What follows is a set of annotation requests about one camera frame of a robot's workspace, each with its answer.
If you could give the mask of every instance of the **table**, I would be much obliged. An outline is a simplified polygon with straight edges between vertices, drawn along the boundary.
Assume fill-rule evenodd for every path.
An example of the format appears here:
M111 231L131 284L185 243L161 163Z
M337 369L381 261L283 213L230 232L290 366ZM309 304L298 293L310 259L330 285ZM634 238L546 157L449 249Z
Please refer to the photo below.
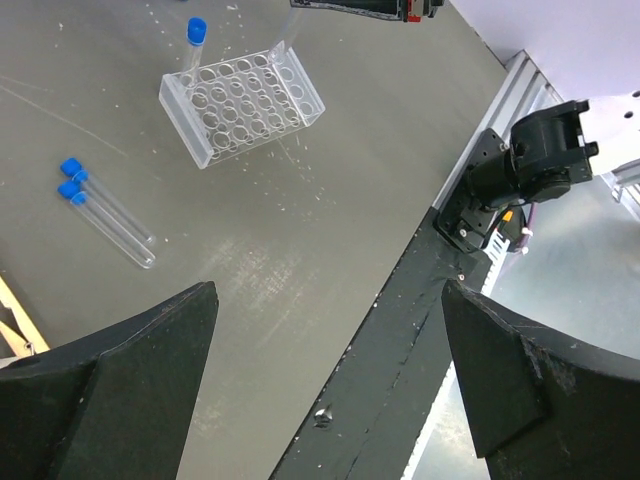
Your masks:
M181 478L266 478L500 87L449 7L421 25L315 12L312 128L204 171L157 99L189 17L203 63L268 48L270 0L0 6L0 267L52 347L198 280L221 309ZM142 271L56 198L76 156L156 235Z

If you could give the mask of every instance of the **black device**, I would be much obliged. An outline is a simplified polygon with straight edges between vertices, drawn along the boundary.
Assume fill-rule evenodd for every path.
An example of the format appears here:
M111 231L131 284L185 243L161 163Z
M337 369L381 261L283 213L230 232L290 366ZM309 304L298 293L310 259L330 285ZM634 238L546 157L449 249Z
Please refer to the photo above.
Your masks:
M580 114L588 101L571 101L534 112L511 128L507 144L493 130L478 139L469 162L436 219L436 229L463 252L483 248L513 206L560 198L571 185L593 178Z
M381 20L420 22L433 18L444 0L290 0L292 7L355 13Z

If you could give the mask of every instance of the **blue cap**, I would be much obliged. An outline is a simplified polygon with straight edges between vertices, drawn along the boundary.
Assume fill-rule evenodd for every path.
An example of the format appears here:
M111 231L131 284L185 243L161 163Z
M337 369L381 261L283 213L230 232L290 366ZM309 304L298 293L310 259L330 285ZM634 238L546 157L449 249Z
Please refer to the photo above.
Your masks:
M62 173L67 177L71 178L82 170L82 164L75 158L71 157L60 164L60 170L62 170Z
M80 186L72 181L64 182L58 187L58 193L67 200L71 200L73 205L82 205L87 201L87 194Z
M194 47L204 44L204 37L207 35L207 22L199 17L189 19L187 26L187 40Z
M89 180L89 172L86 170L80 170L71 178L71 180L80 185L82 182Z

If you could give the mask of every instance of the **test tube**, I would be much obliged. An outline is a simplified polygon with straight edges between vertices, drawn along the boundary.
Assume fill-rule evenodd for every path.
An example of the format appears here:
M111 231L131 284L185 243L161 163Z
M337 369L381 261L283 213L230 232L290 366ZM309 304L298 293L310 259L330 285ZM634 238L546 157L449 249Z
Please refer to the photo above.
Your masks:
M102 208L87 192L73 181L58 187L58 193L70 201L71 205L94 225L104 236L111 240L129 258L142 268L151 268L156 257L131 233Z
M81 189L87 192L90 197L99 202L100 206L120 225L129 230L137 240L145 245L153 245L156 240L153 233L134 217L95 175L90 175L78 160L73 157L65 160L60 165L60 170L80 185Z
M282 30L280 30L278 38L276 38L269 49L269 57L271 57L272 60L280 60L286 51L291 48L293 41L298 36L308 16L309 12L304 8L291 8L289 10L287 20Z
M202 57L202 46L207 35L207 22L199 17L189 19L187 24L187 51L184 53L182 84L191 87L197 82L196 74Z

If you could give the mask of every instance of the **black bracket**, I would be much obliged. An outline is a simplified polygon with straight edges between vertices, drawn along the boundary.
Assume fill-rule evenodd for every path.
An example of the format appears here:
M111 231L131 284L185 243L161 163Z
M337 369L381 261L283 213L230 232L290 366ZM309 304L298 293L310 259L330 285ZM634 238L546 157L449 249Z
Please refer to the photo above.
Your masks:
M477 165L495 158L508 150L508 145L493 130L480 134L465 169L456 186L449 193L435 221L435 228L450 243L471 253L482 248L496 216L495 210L484 209L473 195L466 174Z

